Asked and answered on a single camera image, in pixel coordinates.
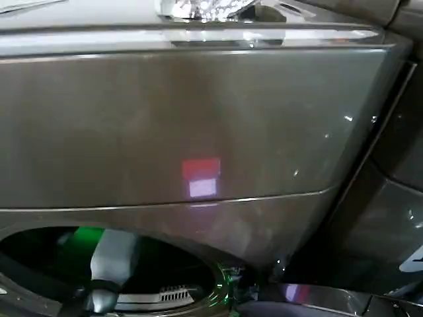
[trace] glossy surface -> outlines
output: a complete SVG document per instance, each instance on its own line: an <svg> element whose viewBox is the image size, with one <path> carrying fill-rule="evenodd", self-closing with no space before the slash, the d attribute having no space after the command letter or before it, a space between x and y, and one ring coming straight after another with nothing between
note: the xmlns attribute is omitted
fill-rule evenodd
<svg viewBox="0 0 423 317"><path fill-rule="evenodd" d="M278 28L272 25L231 27L215 25L204 30L202 24L193 24L189 30L180 25L143 30L131 28L99 28L97 30L39 30L33 33L12 33L0 37L0 57L33 56L67 52L80 54L79 58L99 58L96 54L139 52L149 50L256 50L285 47L318 46L322 48L355 46L357 43L379 44L383 35L366 26L333 26L319 28L313 25L297 28Z"/></svg>
<svg viewBox="0 0 423 317"><path fill-rule="evenodd" d="M423 306L409 302L400 302L399 306L407 313L407 317L419 317L423 314Z"/></svg>
<svg viewBox="0 0 423 317"><path fill-rule="evenodd" d="M398 182L423 191L423 65L420 64L372 157L382 171Z"/></svg>
<svg viewBox="0 0 423 317"><path fill-rule="evenodd" d="M301 0L311 5L387 26L393 19L401 0Z"/></svg>
<svg viewBox="0 0 423 317"><path fill-rule="evenodd" d="M272 296L275 301L282 300L353 316L362 316L366 312L371 298L371 295L365 293L318 285L279 284L278 292L280 299Z"/></svg>
<svg viewBox="0 0 423 317"><path fill-rule="evenodd" d="M4 59L0 206L141 205L325 190L343 179L379 107L370 99L382 83L379 68L393 62L385 70L394 73L400 65L387 52ZM186 162L208 159L217 159L219 170L200 165L184 175Z"/></svg>
<svg viewBox="0 0 423 317"><path fill-rule="evenodd" d="M422 262L413 272L400 267L422 245L422 206L423 193L386 179L366 163L315 240L315 252L309 250L308 258L317 260L304 279L378 295L420 281Z"/></svg>
<svg viewBox="0 0 423 317"><path fill-rule="evenodd" d="M372 297L367 308L365 317L410 317L403 309L399 307L398 302L384 299L381 297Z"/></svg>
<svg viewBox="0 0 423 317"><path fill-rule="evenodd" d="M225 20L247 8L254 0L160 0L159 13L173 18Z"/></svg>
<svg viewBox="0 0 423 317"><path fill-rule="evenodd" d="M178 307L172 311L172 316L228 316L229 315L229 301L228 301L228 284L225 280L226 276L222 270L211 266L215 280L221 283L221 287L216 287L210 296L185 307ZM7 295L0 297L0 311L7 316L51 316L55 317L61 308L61 304L57 301L41 297L36 293L27 291L26 289L16 285L9 278L0 273L0 285L8 290ZM106 316L139 316L136 307L145 309L142 304L118 304L117 310L122 309L119 313L113 312ZM163 311L148 312L148 316L162 316Z"/></svg>
<svg viewBox="0 0 423 317"><path fill-rule="evenodd" d="M287 23L357 23L357 20L328 10L322 10L295 0L261 0L261 5L274 7L287 18ZM72 0L39 7L21 14L1 16L0 30L72 26L167 25L169 19L158 15L155 0ZM187 27L187 21L178 20Z"/></svg>
<svg viewBox="0 0 423 317"><path fill-rule="evenodd" d="M288 304L286 302L250 301L239 305L237 310L245 317L345 317L346 315L326 310Z"/></svg>
<svg viewBox="0 0 423 317"><path fill-rule="evenodd" d="M398 8L395 19L390 28L395 32L403 34L418 42L416 53L419 58L423 58L421 42L423 41L423 1L410 0L403 1Z"/></svg>
<svg viewBox="0 0 423 317"><path fill-rule="evenodd" d="M335 190L328 190L141 207L2 209L0 238L37 227L90 225L148 234L187 248L197 244L211 246L252 264L264 265L292 254L302 239L315 230L334 194Z"/></svg>

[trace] metallic surface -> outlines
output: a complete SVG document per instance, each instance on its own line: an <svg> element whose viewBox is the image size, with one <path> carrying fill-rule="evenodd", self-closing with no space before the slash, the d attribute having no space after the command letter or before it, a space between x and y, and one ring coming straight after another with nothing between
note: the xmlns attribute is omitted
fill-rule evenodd
<svg viewBox="0 0 423 317"><path fill-rule="evenodd" d="M420 64L372 154L386 175L419 191L423 191L423 110L418 105L422 81Z"/></svg>
<svg viewBox="0 0 423 317"><path fill-rule="evenodd" d="M158 12L174 18L225 20L252 3L254 0L160 0Z"/></svg>
<svg viewBox="0 0 423 317"><path fill-rule="evenodd" d="M423 193L393 182L367 162L309 254L314 282L382 295L423 280L400 266L423 241Z"/></svg>
<svg viewBox="0 0 423 317"><path fill-rule="evenodd" d="M421 42L423 41L423 1L409 0L403 1L398 8L395 19L390 25L390 29L404 34L417 42L416 54L423 58Z"/></svg>
<svg viewBox="0 0 423 317"><path fill-rule="evenodd" d="M372 297L365 317L410 317L398 302L382 297Z"/></svg>
<svg viewBox="0 0 423 317"><path fill-rule="evenodd" d="M211 264L207 259L203 259L211 269L216 284L219 284L209 296L206 298L190 304L185 307L178 307L172 310L172 316L228 316L229 315L229 285L225 274L215 264ZM61 303L41 297L36 293L32 293L11 281L8 277L0 274L0 283L4 286L8 293L2 295L0 300L0 311L8 313L7 316L50 316L58 315ZM120 304L117 310L127 309L126 312L113 312L107 316L144 316L140 312L130 312L137 304ZM164 311L148 312L148 316L162 316Z"/></svg>
<svg viewBox="0 0 423 317"><path fill-rule="evenodd" d="M300 0L338 13L387 26L395 16L401 0Z"/></svg>
<svg viewBox="0 0 423 317"><path fill-rule="evenodd" d="M316 8L295 0L260 0L261 5L277 8L286 16L286 23L327 22L357 23L357 19L329 10ZM74 26L169 25L171 22L157 14L155 0L72 0L40 7L22 14L2 15L0 30L30 30Z"/></svg>
<svg viewBox="0 0 423 317"><path fill-rule="evenodd" d="M379 76L400 66L392 54L375 46L4 59L1 207L325 190L367 135L380 105L372 89L386 90ZM194 191L199 179L184 165L210 158L219 170L205 171L212 182Z"/></svg>
<svg viewBox="0 0 423 317"><path fill-rule="evenodd" d="M310 7L277 26L152 15L131 25L116 13L125 26L109 16L85 28L87 13L62 5L67 26L43 9L20 15L42 30L0 21L0 240L90 226L256 267L289 258L324 217L409 49L377 28L328 24L343 17L327 11L319 23ZM83 37L97 31L119 45ZM133 31L133 48L116 42ZM17 40L28 35L47 44L28 52Z"/></svg>
<svg viewBox="0 0 423 317"><path fill-rule="evenodd" d="M93 312L95 314L106 314L114 310L119 295L107 289L94 289L90 297L93 304Z"/></svg>
<svg viewBox="0 0 423 317"><path fill-rule="evenodd" d="M274 285L271 297L241 304L236 310L246 317L415 317L423 313L422 307L387 297L298 284Z"/></svg>
<svg viewBox="0 0 423 317"><path fill-rule="evenodd" d="M321 221L335 192L137 207L2 209L0 239L37 227L104 227L186 248L211 246L264 265L293 253Z"/></svg>
<svg viewBox="0 0 423 317"><path fill-rule="evenodd" d="M261 300L289 302L353 316L362 316L371 298L371 295L365 293L318 285L278 284L272 290L271 297L269 290L263 291L268 294L262 295Z"/></svg>

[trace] gray panel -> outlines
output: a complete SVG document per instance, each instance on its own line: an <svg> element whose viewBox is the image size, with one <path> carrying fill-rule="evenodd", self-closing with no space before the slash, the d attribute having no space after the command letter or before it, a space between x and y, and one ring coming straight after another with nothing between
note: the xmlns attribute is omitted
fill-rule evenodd
<svg viewBox="0 0 423 317"><path fill-rule="evenodd" d="M239 305L237 311L243 317L345 317L345 314L304 307L285 302L247 302Z"/></svg>
<svg viewBox="0 0 423 317"><path fill-rule="evenodd" d="M0 206L323 190L343 178L368 131L378 75L398 67L371 49L5 59ZM220 166L193 168L210 158Z"/></svg>
<svg viewBox="0 0 423 317"><path fill-rule="evenodd" d="M423 0L403 1L389 28L416 40L416 53L419 58L423 58Z"/></svg>
<svg viewBox="0 0 423 317"><path fill-rule="evenodd" d="M423 270L400 270L422 242L423 193L386 179L367 162L307 255L314 260L308 278L382 295L423 280Z"/></svg>
<svg viewBox="0 0 423 317"><path fill-rule="evenodd" d="M422 80L420 64L372 153L384 173L419 190L423 190Z"/></svg>
<svg viewBox="0 0 423 317"><path fill-rule="evenodd" d="M411 302L400 302L399 306L407 312L407 317L423 316L423 306Z"/></svg>
<svg viewBox="0 0 423 317"><path fill-rule="evenodd" d="M217 203L81 209L1 209L0 238L26 229L123 229L180 246L204 244L254 265L288 256L324 217L336 189Z"/></svg>
<svg viewBox="0 0 423 317"><path fill-rule="evenodd" d="M410 317L405 314L394 301L381 297L373 297L365 317Z"/></svg>
<svg viewBox="0 0 423 317"><path fill-rule="evenodd" d="M338 13L387 26L401 0L300 0Z"/></svg>
<svg viewBox="0 0 423 317"><path fill-rule="evenodd" d="M362 316L371 295L320 285L270 284L260 288L259 300L289 302L307 307Z"/></svg>

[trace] chrome trim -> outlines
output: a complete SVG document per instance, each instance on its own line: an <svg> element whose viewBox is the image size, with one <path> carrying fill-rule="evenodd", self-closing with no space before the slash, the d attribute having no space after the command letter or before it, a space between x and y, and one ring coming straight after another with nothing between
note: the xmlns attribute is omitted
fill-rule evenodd
<svg viewBox="0 0 423 317"><path fill-rule="evenodd" d="M0 56L28 56L66 52L100 53L118 51L169 50L178 48L253 49L304 46L356 46L353 41L376 40L370 28L261 28L242 24L238 28L180 28L132 30L68 30L12 33L0 36Z"/></svg>
<svg viewBox="0 0 423 317"><path fill-rule="evenodd" d="M314 196L327 194L332 190L335 190L339 184L335 184L323 190L317 192L307 192L307 193L297 193L297 194L285 194L285 195L269 195L269 196L260 196L260 197L244 197L237 199L210 199L210 200L198 200L193 202L170 202L170 203L156 203L156 204L146 204L146 205L123 205L115 207L74 207L74 208L0 208L0 213L3 212L54 212L54 211L107 211L107 210L128 210L128 209L139 209L139 208L160 208L160 207L176 207L176 206L185 206L188 208L197 208L197 207L213 207L217 203L241 203L249 201L266 201L267 199L280 199L280 198L289 198L289 197L305 197L305 196Z"/></svg>
<svg viewBox="0 0 423 317"><path fill-rule="evenodd" d="M205 314L204 310L207 310L211 307L216 307L215 308L216 310L219 310L219 309L224 310L227 308L229 311L229 306L228 306L229 305L229 281L227 280L224 272L222 271L220 267L217 267L216 265L212 265L207 260L204 262L211 269L215 278L216 287L213 290L213 292L209 296L200 300L199 302L194 302L192 304L188 303L185 306L174 308L168 311L168 313L171 313L173 316L180 316L185 314L190 316L192 314L196 314L196 316L197 314L199 316L203 316L203 314ZM161 304L158 302L155 302L153 304L146 304L145 302L141 302L141 303L119 302L118 305L116 306L116 309L118 310L119 309L120 310L137 310L137 309L151 310L152 307L159 308L162 305L163 303ZM163 311L162 309L162 311L160 312L149 312L148 314L152 316L162 316L162 315L166 315L166 313L167 312ZM121 316L133 316L133 313L127 313L127 312L118 312L118 314Z"/></svg>
<svg viewBox="0 0 423 317"><path fill-rule="evenodd" d="M286 302L350 316L363 316L371 298L365 293L316 285L281 284L278 288Z"/></svg>

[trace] adjacent appliance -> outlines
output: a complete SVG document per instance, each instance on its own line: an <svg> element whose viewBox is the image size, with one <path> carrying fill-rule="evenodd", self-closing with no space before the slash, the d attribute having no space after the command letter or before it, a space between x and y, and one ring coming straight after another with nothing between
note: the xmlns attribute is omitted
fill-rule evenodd
<svg viewBox="0 0 423 317"><path fill-rule="evenodd" d="M334 206L333 215L289 270L318 283L423 304L422 1L404 1L389 28L415 41L397 104Z"/></svg>

